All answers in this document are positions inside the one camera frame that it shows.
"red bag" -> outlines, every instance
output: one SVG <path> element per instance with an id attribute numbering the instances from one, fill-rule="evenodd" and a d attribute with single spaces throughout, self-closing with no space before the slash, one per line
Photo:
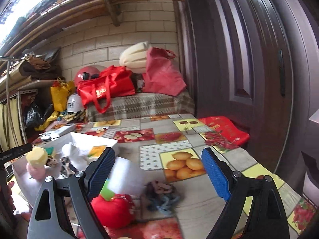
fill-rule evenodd
<path id="1" fill-rule="evenodd" d="M 130 79 L 132 71 L 125 68 L 110 66 L 100 73 L 99 78 L 79 82 L 78 94 L 84 107 L 94 102 L 98 112 L 104 113 L 111 104 L 111 97 L 134 95 L 135 88 Z M 107 105 L 102 109 L 98 103 L 101 98 L 107 100 Z"/>
<path id="2" fill-rule="evenodd" d="M 249 134 L 237 129 L 230 119 L 224 116 L 207 117 L 199 120 L 213 128 L 214 131 L 221 134 L 234 145 L 241 146 L 249 140 Z"/>
<path id="3" fill-rule="evenodd" d="M 175 54 L 170 50 L 152 47 L 147 51 L 143 92 L 177 96 L 185 89 L 181 73 L 172 64 L 174 58 Z"/>

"plaid cloth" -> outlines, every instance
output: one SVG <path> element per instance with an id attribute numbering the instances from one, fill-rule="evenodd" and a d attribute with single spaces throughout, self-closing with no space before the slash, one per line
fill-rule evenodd
<path id="1" fill-rule="evenodd" d="M 98 101 L 101 107 L 106 106 L 106 99 Z M 87 105 L 87 121 L 106 121 L 134 119 L 167 114 L 194 114 L 195 105 L 188 91 L 178 96 L 159 93 L 137 93 L 132 96 L 112 98 L 111 106 L 100 114 L 93 103 Z"/>

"yellow sponge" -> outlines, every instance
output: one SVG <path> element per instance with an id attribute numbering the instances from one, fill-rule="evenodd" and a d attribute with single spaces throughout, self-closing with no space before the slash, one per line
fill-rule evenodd
<path id="1" fill-rule="evenodd" d="M 35 147 L 27 153 L 26 159 L 33 168 L 39 168 L 46 164 L 48 156 L 47 151 L 41 147 Z"/>

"helmet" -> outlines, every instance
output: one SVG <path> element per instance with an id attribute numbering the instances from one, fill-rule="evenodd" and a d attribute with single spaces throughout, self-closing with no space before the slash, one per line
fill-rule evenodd
<path id="1" fill-rule="evenodd" d="M 81 97 L 74 93 L 68 98 L 68 103 L 66 104 L 66 109 L 68 112 L 78 113 L 84 110 Z"/>
<path id="2" fill-rule="evenodd" d="M 74 77 L 75 86 L 79 85 L 79 82 L 83 80 L 91 79 L 92 75 L 99 75 L 100 71 L 96 67 L 88 66 L 81 68 Z"/>

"silver bolt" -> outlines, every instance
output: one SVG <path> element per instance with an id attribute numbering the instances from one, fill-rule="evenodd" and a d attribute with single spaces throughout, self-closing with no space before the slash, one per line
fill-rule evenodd
<path id="1" fill-rule="evenodd" d="M 269 176 L 269 175 L 265 175 L 265 180 L 268 181 L 268 182 L 271 182 L 272 181 L 272 177 Z"/>
<path id="2" fill-rule="evenodd" d="M 45 177 L 45 182 L 50 182 L 50 181 L 52 181 L 52 176 L 47 176 L 47 177 Z"/>
<path id="3" fill-rule="evenodd" d="M 75 174 L 75 177 L 76 177 L 76 178 L 82 177 L 83 174 L 84 174 L 84 172 L 78 171 L 78 172 Z"/>
<path id="4" fill-rule="evenodd" d="M 233 171 L 232 173 L 235 177 L 239 178 L 241 176 L 241 172 L 240 171 Z"/>

